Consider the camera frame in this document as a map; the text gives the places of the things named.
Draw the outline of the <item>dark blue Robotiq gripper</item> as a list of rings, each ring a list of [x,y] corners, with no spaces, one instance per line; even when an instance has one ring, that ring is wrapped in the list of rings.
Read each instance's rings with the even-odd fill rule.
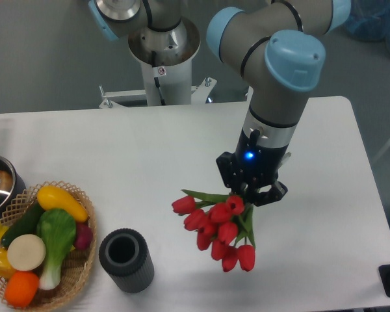
[[[239,142],[235,154],[223,152],[216,164],[225,187],[256,207],[280,201],[288,188],[278,181],[278,168],[287,146],[265,148]]]

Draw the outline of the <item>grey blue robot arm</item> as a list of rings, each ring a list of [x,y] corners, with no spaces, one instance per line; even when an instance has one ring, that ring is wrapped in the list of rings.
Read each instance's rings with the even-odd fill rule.
[[[179,1],[90,1],[109,40],[127,37],[140,62],[149,106],[189,104],[196,26]],[[255,206],[282,199],[278,170],[326,58],[318,36],[342,25],[350,1],[273,1],[247,13],[227,7],[210,21],[206,42],[253,90],[235,152],[217,158],[224,185]]]

